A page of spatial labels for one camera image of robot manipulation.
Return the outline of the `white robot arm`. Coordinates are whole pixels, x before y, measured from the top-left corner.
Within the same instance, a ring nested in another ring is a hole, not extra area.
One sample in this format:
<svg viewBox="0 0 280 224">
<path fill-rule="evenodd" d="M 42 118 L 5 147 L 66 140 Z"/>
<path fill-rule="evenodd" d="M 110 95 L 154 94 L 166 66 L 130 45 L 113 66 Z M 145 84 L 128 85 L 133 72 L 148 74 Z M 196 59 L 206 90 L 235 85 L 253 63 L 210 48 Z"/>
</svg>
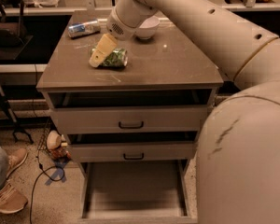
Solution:
<svg viewBox="0 0 280 224">
<path fill-rule="evenodd" d="M 119 0 L 91 65 L 156 11 L 238 88 L 198 139 L 199 224 L 280 224 L 280 37 L 208 0 Z"/>
</svg>

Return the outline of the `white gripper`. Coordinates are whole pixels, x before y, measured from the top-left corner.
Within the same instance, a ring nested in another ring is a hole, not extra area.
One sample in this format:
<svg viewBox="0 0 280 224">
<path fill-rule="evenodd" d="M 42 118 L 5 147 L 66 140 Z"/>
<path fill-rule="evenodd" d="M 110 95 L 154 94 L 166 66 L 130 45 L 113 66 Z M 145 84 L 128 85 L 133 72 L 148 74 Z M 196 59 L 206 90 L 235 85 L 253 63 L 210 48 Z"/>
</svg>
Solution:
<svg viewBox="0 0 280 224">
<path fill-rule="evenodd" d="M 98 67 L 112 53 L 118 40 L 128 40 L 135 33 L 134 28 L 127 26 L 119 19 L 114 7 L 107 18 L 106 29 L 109 34 L 103 34 L 89 60 L 90 66 L 94 68 Z"/>
</svg>

